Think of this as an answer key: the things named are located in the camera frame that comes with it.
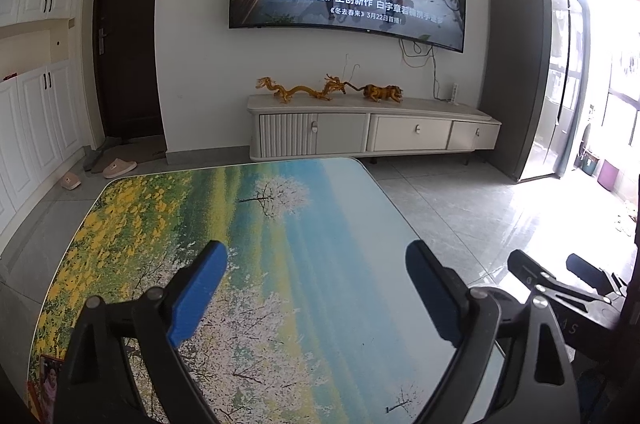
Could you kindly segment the purple stool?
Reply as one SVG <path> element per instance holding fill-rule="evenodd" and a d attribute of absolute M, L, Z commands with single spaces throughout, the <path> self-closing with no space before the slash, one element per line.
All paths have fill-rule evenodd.
<path fill-rule="evenodd" d="M 598 175 L 598 184 L 605 190 L 613 191 L 620 169 L 608 160 L 604 160 Z"/>

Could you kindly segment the beige slipper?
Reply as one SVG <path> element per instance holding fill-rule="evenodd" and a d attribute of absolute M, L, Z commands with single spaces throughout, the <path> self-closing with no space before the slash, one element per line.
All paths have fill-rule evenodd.
<path fill-rule="evenodd" d="M 60 180 L 60 185 L 67 191 L 73 191 L 81 185 L 80 178 L 72 172 L 67 172 Z"/>
<path fill-rule="evenodd" d="M 102 170 L 102 176 L 105 179 L 115 179 L 122 175 L 126 175 L 134 170 L 138 164 L 134 161 L 125 161 L 121 158 L 115 158 L 113 162 L 108 164 L 104 170 Z"/>

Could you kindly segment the dark grey tall cabinet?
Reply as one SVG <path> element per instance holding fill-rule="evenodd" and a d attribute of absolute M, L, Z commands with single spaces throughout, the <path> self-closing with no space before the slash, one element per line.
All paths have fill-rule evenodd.
<path fill-rule="evenodd" d="M 491 164 L 516 182 L 564 175 L 579 113 L 579 0 L 489 0 L 480 110 L 501 123 Z"/>

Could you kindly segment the red photo card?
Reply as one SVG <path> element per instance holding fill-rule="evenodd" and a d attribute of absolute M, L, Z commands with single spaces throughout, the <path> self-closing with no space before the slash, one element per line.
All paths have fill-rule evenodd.
<path fill-rule="evenodd" d="M 40 355 L 37 360 L 37 378 L 33 382 L 27 382 L 29 401 L 34 405 L 41 423 L 53 422 L 58 378 L 62 366 L 62 360 L 49 355 Z"/>

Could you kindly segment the white power strip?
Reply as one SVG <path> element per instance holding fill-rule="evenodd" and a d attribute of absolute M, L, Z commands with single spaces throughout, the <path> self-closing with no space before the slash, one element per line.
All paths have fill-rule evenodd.
<path fill-rule="evenodd" d="M 452 84 L 450 102 L 456 103 L 458 98 L 459 85 L 458 83 Z"/>

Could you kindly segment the white tv cabinet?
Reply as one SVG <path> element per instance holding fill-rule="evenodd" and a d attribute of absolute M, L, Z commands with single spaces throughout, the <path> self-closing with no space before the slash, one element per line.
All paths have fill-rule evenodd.
<path fill-rule="evenodd" d="M 493 149 L 501 127 L 470 106 L 418 98 L 396 103 L 356 95 L 329 101 L 296 96 L 284 103 L 254 95 L 247 111 L 254 161 L 470 153 Z"/>

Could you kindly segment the golden tiger figurine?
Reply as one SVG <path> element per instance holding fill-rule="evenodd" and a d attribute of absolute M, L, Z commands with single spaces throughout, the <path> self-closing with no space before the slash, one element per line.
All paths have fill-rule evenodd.
<path fill-rule="evenodd" d="M 392 100 L 396 103 L 402 101 L 402 89 L 396 85 L 378 86 L 375 84 L 367 84 L 362 87 L 355 87 L 353 84 L 348 83 L 355 92 L 362 92 L 363 98 L 374 101 L 387 101 Z"/>

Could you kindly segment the golden dragon figurine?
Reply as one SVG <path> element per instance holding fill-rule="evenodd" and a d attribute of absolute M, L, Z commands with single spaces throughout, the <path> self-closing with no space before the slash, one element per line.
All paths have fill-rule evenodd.
<path fill-rule="evenodd" d="M 346 92 L 346 82 L 343 82 L 339 77 L 327 75 L 326 82 L 321 90 L 315 90 L 306 85 L 296 85 L 292 88 L 285 88 L 283 85 L 276 83 L 271 77 L 264 76 L 258 78 L 256 82 L 256 89 L 265 88 L 272 92 L 273 97 L 279 99 L 283 103 L 289 103 L 296 94 L 303 92 L 311 98 L 318 100 L 331 100 L 331 95 L 334 92 Z"/>

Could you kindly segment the dark brown entrance door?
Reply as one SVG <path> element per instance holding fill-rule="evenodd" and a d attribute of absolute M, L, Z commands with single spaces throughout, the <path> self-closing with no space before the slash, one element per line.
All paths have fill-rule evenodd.
<path fill-rule="evenodd" d="M 155 0 L 93 0 L 93 69 L 104 134 L 160 136 Z"/>

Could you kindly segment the white wall cupboard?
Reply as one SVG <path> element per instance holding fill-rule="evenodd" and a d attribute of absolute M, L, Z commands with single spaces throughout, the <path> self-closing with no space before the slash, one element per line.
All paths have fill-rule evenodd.
<path fill-rule="evenodd" d="M 1 241 L 80 157 L 74 0 L 1 0 Z"/>

